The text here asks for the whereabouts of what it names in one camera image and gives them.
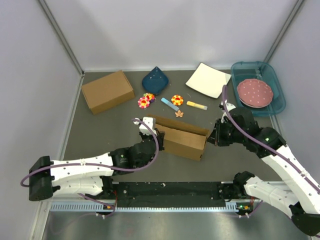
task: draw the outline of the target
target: teal basket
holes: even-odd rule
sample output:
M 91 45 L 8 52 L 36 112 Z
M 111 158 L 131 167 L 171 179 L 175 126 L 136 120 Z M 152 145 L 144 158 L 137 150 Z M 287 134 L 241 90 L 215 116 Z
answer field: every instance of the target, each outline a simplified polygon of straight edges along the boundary
M 237 105 L 251 110 L 256 117 L 268 117 L 281 113 L 286 107 L 286 99 L 276 72 L 272 66 L 262 61 L 239 61 L 231 67 L 232 83 Z M 244 105 L 239 98 L 237 87 L 246 79 L 258 79 L 268 84 L 273 92 L 272 102 L 262 108 L 252 108 Z

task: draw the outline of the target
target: cardboard box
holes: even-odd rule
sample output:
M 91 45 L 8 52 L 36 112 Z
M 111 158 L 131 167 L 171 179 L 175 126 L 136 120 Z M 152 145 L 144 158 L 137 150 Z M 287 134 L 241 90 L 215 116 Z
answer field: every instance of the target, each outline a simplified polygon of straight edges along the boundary
M 101 113 L 135 97 L 123 71 L 111 73 L 83 85 L 82 93 L 93 114 Z
M 148 114 L 148 117 L 155 118 L 155 127 L 165 132 L 166 153 L 200 161 L 210 135 L 208 129 L 152 114 Z

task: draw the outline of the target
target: gray floor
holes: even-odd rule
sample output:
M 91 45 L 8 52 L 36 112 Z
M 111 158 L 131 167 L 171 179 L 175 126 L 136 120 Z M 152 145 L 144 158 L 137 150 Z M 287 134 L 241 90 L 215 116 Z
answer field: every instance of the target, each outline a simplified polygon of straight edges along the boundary
M 125 72 L 130 81 L 135 99 L 118 105 L 112 109 L 93 115 L 80 93 L 72 123 L 70 136 L 64 155 L 65 160 L 88 158 L 110 152 L 116 148 L 129 147 L 139 142 L 139 131 L 130 119 L 142 118 L 146 114 L 155 114 L 176 119 L 175 112 L 160 101 L 162 97 L 170 99 L 173 95 L 181 95 L 185 102 L 208 106 L 208 110 L 181 106 L 184 116 L 180 121 L 207 128 L 212 131 L 215 120 L 221 118 L 219 109 L 221 99 L 205 96 L 185 85 L 194 71 L 165 71 L 169 85 L 158 96 L 157 102 L 143 110 L 138 107 L 138 99 L 146 91 L 141 81 L 146 71 Z M 83 83 L 89 83 L 108 74 L 107 72 L 86 73 Z M 229 101 L 236 103 L 232 82 L 228 84 Z M 271 126 L 267 117 L 257 118 L 261 127 Z M 172 154 L 161 152 L 158 160 L 148 169 L 137 173 L 116 176 L 116 181 L 127 182 L 170 182 L 170 181 L 232 181 L 238 172 L 249 171 L 265 181 L 279 181 L 280 178 L 256 155 L 247 151 L 240 144 L 229 147 L 215 147 L 207 144 L 201 161 L 194 161 Z
M 124 213 L 102 220 L 51 212 L 42 240 L 308 240 L 280 211 L 263 203 L 249 219 L 235 213 Z M 54 232 L 49 229 L 50 222 Z

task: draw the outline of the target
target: pink plate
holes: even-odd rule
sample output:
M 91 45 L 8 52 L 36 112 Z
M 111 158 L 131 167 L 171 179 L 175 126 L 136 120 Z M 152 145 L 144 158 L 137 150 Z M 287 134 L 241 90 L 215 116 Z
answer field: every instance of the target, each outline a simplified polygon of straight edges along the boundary
M 271 87 L 258 79 L 246 79 L 237 87 L 240 101 L 252 108 L 264 108 L 272 102 Z

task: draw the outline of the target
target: white panel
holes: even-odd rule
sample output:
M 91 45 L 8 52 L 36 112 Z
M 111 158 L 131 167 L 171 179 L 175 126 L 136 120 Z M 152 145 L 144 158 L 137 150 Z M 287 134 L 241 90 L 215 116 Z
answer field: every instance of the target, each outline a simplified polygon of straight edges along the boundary
M 320 1 L 308 0 L 271 60 L 286 109 L 278 115 L 300 163 L 320 182 Z
M 294 0 L 46 0 L 84 70 L 262 61 Z
M 38 206 L 20 180 L 57 158 L 80 76 L 35 0 L 0 1 L 0 239 L 29 236 Z

